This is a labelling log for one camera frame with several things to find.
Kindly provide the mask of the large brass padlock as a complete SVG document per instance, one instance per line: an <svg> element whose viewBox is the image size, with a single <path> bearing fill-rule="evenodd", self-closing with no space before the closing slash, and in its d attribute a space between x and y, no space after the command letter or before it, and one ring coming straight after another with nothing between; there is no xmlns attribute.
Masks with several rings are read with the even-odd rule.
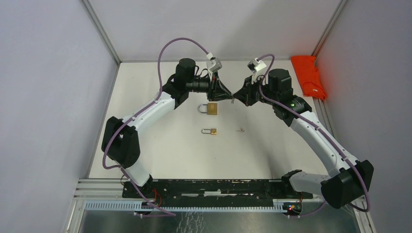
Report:
<svg viewBox="0 0 412 233"><path fill-rule="evenodd" d="M218 104L215 102L210 102L207 104L200 104L197 107L197 111L200 114L207 114L207 115L217 115L218 114Z"/></svg>

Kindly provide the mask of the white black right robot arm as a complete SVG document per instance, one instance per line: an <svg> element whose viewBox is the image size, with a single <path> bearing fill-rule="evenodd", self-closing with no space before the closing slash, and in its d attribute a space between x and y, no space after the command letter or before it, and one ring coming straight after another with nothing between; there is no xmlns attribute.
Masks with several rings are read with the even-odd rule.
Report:
<svg viewBox="0 0 412 233"><path fill-rule="evenodd" d="M299 192L322 196L333 208L345 205L369 212L369 188L374 172L368 161L360 161L321 124L311 106L293 93L292 78L285 69L273 69L268 76L245 78L233 97L245 106L262 102L272 106L275 115L301 136L320 159L327 174L294 170L282 177L281 193L287 198Z"/></svg>

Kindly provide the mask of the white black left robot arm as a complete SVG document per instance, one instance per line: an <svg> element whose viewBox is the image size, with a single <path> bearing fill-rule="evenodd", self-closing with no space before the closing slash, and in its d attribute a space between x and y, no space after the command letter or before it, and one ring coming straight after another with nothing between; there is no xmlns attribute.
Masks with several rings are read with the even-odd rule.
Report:
<svg viewBox="0 0 412 233"><path fill-rule="evenodd" d="M155 123L166 113L175 110L191 92L205 93L209 101L232 99L231 92L220 81L218 70L222 68L218 58L212 57L206 63L207 74L200 76L195 61L190 58L179 60L167 82L155 97L134 113L124 117L111 117L106 122L101 150L125 172L135 183L134 191L141 198L151 195L153 185L149 172L139 162L139 137L143 130Z"/></svg>

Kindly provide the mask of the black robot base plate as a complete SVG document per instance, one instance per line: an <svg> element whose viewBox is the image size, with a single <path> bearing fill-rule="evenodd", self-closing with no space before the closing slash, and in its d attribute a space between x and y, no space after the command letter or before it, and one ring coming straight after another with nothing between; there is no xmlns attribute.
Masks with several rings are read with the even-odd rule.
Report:
<svg viewBox="0 0 412 233"><path fill-rule="evenodd" d="M311 199L313 194L296 192L280 179L183 180L158 179L134 188L123 185L122 197L146 197L160 207L271 207L274 199Z"/></svg>

